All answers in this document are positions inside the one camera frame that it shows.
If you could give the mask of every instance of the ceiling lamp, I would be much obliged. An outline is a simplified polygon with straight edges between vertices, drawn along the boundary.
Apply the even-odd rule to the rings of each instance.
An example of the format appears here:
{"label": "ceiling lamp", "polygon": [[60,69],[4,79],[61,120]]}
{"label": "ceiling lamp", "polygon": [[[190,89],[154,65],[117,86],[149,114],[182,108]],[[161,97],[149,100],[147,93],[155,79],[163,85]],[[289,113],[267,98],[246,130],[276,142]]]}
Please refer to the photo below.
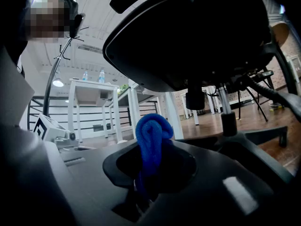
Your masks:
{"label": "ceiling lamp", "polygon": [[57,86],[57,87],[63,87],[63,86],[64,86],[64,83],[62,82],[61,79],[55,79],[55,80],[52,82],[52,84],[53,84],[54,86]]}

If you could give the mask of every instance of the person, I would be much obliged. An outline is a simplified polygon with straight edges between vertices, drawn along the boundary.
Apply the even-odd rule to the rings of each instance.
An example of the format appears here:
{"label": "person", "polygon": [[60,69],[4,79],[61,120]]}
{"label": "person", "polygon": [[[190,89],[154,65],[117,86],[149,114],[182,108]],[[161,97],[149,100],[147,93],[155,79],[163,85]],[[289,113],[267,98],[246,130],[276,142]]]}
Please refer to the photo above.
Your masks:
{"label": "person", "polygon": [[2,44],[25,76],[19,60],[28,41],[54,42],[64,37],[78,13],[78,4],[75,0],[33,0],[31,4],[27,0],[14,1],[11,11],[4,12],[9,26],[1,24],[7,31]]}

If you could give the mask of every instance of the black metal railing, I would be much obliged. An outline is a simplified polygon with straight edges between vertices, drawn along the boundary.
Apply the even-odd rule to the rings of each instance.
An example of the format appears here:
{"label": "black metal railing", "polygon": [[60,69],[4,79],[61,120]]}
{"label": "black metal railing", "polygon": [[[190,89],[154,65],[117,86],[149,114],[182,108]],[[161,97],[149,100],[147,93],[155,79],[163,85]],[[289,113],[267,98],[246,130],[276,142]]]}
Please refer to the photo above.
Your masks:
{"label": "black metal railing", "polygon": [[[31,101],[28,104],[28,110],[27,110],[27,129],[28,130],[32,130],[30,125],[31,124],[35,124],[38,118],[38,115],[42,113],[42,108],[43,108],[43,100],[44,97],[43,96],[34,96],[32,97]],[[49,98],[50,101],[53,100],[68,100],[67,97],[50,97]],[[156,101],[149,101],[144,103],[144,105],[140,105],[139,108],[145,108],[148,107],[148,109],[142,109],[140,110],[140,112],[144,113],[140,113],[141,116],[146,115],[148,113],[145,113],[146,111],[150,112],[150,113],[157,113],[157,107],[156,107]],[[49,106],[49,108],[68,108],[67,105],[51,105]],[[98,108],[95,106],[81,106],[81,108]],[[126,119],[128,118],[128,120],[124,120],[124,122],[120,123],[121,125],[125,125],[128,124],[129,126],[132,125],[132,121],[131,121],[131,116],[130,116],[130,111],[129,108],[127,108],[124,111],[119,111],[119,113],[126,113],[126,115],[121,116],[120,119]],[[85,112],[85,113],[80,113],[80,115],[97,115],[97,114],[102,114],[102,112]],[[49,116],[58,116],[58,115],[68,115],[68,113],[49,113]],[[82,120],[80,122],[97,122],[97,121],[102,121],[103,119],[93,119],[93,120]],[[58,121],[58,123],[68,123],[68,121]],[[107,129],[111,129],[111,123],[106,123]],[[92,127],[86,127],[86,128],[81,128],[81,130],[86,130],[86,129],[93,129],[93,130],[103,130],[103,125],[93,125]]]}

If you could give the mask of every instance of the blue cloth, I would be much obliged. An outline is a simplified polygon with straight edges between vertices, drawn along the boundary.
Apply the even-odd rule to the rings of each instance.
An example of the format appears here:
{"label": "blue cloth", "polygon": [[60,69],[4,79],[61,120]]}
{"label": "blue cloth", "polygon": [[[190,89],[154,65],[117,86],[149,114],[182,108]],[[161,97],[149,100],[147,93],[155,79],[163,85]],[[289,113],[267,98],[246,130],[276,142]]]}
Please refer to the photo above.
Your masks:
{"label": "blue cloth", "polygon": [[162,157],[162,140],[173,136],[173,128],[161,115],[148,114],[142,117],[136,127],[136,137],[141,149],[142,169],[135,180],[137,190],[148,199],[147,178],[159,175]]}

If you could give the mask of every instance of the air vent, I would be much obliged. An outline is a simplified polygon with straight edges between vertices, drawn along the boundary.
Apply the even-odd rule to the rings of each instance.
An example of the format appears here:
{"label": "air vent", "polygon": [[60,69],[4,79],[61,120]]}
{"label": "air vent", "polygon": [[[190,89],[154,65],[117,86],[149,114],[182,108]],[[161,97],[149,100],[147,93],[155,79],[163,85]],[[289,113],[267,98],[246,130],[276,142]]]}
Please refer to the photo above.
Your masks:
{"label": "air vent", "polygon": [[86,44],[79,45],[79,49],[95,52],[95,53],[98,53],[98,54],[101,54],[101,55],[103,54],[103,50],[101,48],[86,45]]}

